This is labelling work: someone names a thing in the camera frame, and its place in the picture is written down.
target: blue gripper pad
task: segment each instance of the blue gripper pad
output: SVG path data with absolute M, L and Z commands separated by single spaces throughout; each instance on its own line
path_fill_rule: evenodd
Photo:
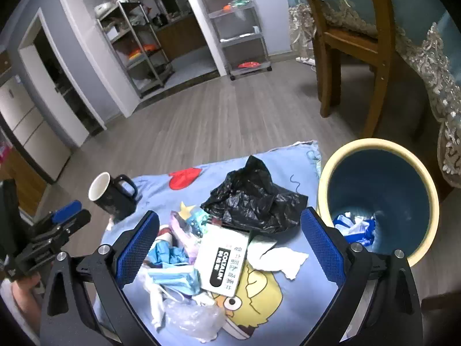
M 123 232 L 114 243 L 114 247 L 116 247 L 119 240 L 133 234 L 133 237 L 127 241 L 126 247 L 120 253 L 117 251 L 118 258 L 114 276 L 120 289 L 134 281 L 142 262 L 158 235 L 159 228 L 158 215 L 153 211 L 148 211 L 136 228 Z
M 77 212 L 82 210 L 82 204 L 78 200 L 74 200 L 63 208 L 54 212 L 51 222 L 53 224 L 62 224 L 64 221 L 70 219 Z
M 301 213 L 301 230 L 314 251 L 328 281 L 336 282 L 341 287 L 346 281 L 343 256 L 308 208 Z

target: cartoon eye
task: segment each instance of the cartoon eye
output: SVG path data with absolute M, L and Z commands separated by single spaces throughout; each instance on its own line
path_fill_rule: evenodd
M 227 298 L 224 300 L 224 307 L 231 311 L 238 310 L 241 307 L 241 299 L 239 297 Z

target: white cabinet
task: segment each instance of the white cabinet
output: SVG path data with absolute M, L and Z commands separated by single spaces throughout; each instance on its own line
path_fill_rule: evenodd
M 10 78 L 0 87 L 0 113 L 32 159 L 56 180 L 71 151 L 43 120 L 25 87 L 16 77 Z
M 22 83 L 12 77 L 0 87 L 0 111 L 11 130 L 14 130 L 22 118 L 34 107 Z

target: wooden floor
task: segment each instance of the wooden floor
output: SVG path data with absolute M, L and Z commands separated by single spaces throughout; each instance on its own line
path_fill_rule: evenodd
M 87 192 L 103 171 L 130 177 L 164 174 L 310 139 L 319 142 L 325 164 L 340 146 L 359 137 L 373 89 L 367 65 L 345 62 L 342 103 L 327 119 L 319 114 L 315 73 L 289 60 L 273 64 L 273 72 L 234 82 L 228 77 L 210 80 L 111 122 L 107 131 L 73 153 L 44 207 L 52 210 L 79 199 L 91 212 L 91 224 L 73 235 L 66 250 L 87 254 L 99 245 L 108 216 L 89 202 Z M 426 98 L 419 79 L 396 77 L 375 136 L 418 156 L 435 157 L 438 128 L 431 116 L 420 139 L 412 140 Z M 443 281 L 432 274 L 433 265 L 429 253 L 413 270 L 420 298 L 437 293 Z

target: yellow cartoon character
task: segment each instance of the yellow cartoon character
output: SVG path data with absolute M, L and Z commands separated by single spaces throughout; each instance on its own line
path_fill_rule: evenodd
M 213 294 L 227 316 L 224 330 L 239 340 L 251 337 L 254 330 L 277 310 L 282 291 L 271 272 L 254 270 L 245 260 L 234 297 Z

